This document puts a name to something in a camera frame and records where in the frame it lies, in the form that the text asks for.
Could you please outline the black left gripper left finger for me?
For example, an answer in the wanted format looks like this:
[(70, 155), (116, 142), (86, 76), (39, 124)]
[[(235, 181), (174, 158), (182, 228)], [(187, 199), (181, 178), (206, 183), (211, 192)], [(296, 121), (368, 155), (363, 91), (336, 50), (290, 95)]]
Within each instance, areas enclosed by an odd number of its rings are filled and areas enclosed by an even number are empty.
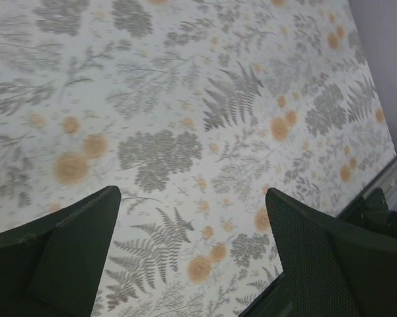
[(107, 186), (0, 232), (0, 316), (90, 316), (119, 208)]

